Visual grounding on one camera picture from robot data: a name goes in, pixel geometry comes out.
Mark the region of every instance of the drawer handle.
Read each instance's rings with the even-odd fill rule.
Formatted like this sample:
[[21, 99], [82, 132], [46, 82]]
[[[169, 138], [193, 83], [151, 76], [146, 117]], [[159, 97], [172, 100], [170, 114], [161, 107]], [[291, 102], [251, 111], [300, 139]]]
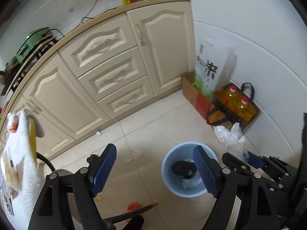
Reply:
[[103, 82], [106, 82], [106, 83], [120, 82], [120, 81], [122, 81], [125, 78], [125, 75], [123, 74], [124, 72], [126, 72], [126, 70], [122, 69], [116, 75], [114, 75], [112, 78], [104, 79]]
[[136, 99], [138, 98], [139, 94], [133, 94], [128, 100], [126, 101], [120, 101], [118, 102], [120, 105], [124, 105], [124, 104], [132, 104], [136, 101]]
[[97, 50], [97, 48], [99, 48], [101, 45], [103, 45], [103, 44], [105, 44], [105, 43], [108, 43], [108, 42], [110, 42], [110, 41], [111, 41], [111, 39], [106, 39], [106, 40], [102, 41], [101, 43], [97, 44], [96, 46], [93, 46], [92, 48], [86, 50], [85, 53], [90, 53], [90, 52], [92, 52], [92, 51], [94, 51], [94, 50]]
[[29, 98], [28, 101], [29, 101], [30, 103], [32, 103], [32, 105], [34, 106], [34, 108], [35, 108], [36, 110], [38, 110], [39, 112], [42, 112], [42, 109], [41, 109], [40, 107], [38, 107], [37, 104], [34, 103], [32, 99]]
[[28, 102], [26, 102], [26, 104], [25, 105], [27, 105], [29, 108], [30, 108], [30, 110], [32, 111], [32, 112], [34, 112], [35, 114], [37, 114], [38, 115], [38, 112], [37, 112], [37, 110], [35, 110]]
[[139, 36], [140, 36], [140, 42], [141, 42], [141, 45], [144, 47], [146, 46], [144, 40], [143, 40], [143, 33], [141, 31], [141, 28], [139, 25], [135, 24], [135, 30], [139, 33]]

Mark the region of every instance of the chinese character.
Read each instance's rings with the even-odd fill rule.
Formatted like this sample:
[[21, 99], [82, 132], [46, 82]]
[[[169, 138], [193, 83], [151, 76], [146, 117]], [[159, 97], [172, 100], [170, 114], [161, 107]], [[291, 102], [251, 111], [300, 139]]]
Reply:
[[207, 60], [207, 67], [205, 69], [205, 72], [208, 71], [207, 73], [207, 77], [209, 77], [210, 73], [211, 73], [211, 79], [214, 79], [214, 74], [216, 73], [217, 70], [217, 66], [214, 66], [211, 62], [209, 62], [209, 60]]

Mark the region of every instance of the red bottle cap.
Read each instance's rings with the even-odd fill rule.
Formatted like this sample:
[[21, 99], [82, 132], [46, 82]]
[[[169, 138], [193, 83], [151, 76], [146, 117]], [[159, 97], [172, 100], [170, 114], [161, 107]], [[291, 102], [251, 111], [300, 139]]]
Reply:
[[242, 103], [243, 104], [247, 104], [248, 103], [248, 98], [247, 97], [242, 98]]
[[236, 89], [237, 89], [237, 88], [235, 87], [235, 85], [232, 85], [232, 86], [230, 87], [230, 90], [231, 90], [232, 92], [234, 92]]

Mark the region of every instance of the screw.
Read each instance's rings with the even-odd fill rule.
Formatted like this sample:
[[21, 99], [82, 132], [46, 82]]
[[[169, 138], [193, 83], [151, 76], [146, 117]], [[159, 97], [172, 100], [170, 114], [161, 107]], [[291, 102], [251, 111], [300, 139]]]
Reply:
[[222, 169], [222, 171], [223, 171], [224, 174], [230, 174], [230, 169], [228, 169], [228, 168], [224, 168], [224, 169]]
[[88, 168], [87, 167], [83, 167], [79, 171], [80, 171], [81, 174], [84, 174], [84, 173], [86, 173], [88, 171]]
[[256, 178], [258, 178], [258, 179], [261, 178], [261, 175], [260, 175], [259, 173], [257, 173], [257, 172], [254, 173], [254, 176], [255, 176]]
[[57, 173], [51, 173], [49, 177], [50, 179], [54, 179], [57, 177]]

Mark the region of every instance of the cream cabinet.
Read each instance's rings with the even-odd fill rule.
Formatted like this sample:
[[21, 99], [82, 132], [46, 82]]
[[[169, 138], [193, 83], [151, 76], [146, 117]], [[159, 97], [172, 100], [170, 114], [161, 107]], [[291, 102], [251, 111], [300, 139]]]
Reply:
[[23, 96], [47, 120], [74, 139], [109, 120], [58, 53], [35, 72], [24, 87]]
[[[38, 68], [30, 70], [5, 109], [5, 116], [22, 108], [36, 114], [45, 130], [36, 139], [37, 151], [44, 156], [55, 157], [81, 137], [179, 89], [181, 75], [194, 69], [189, 1], [125, 8], [118, 8], [121, 14], [111, 10], [114, 16], [103, 21], [89, 20], [63, 37], [45, 54], [49, 58], [34, 64]], [[1, 122], [0, 139], [6, 143], [7, 125]]]
[[101, 63], [78, 80], [98, 101], [119, 88], [147, 75], [138, 47]]
[[76, 77], [107, 59], [136, 46], [127, 16], [103, 21], [62, 47], [59, 52]]
[[195, 66], [190, 2], [161, 3], [127, 12], [155, 95], [181, 83]]

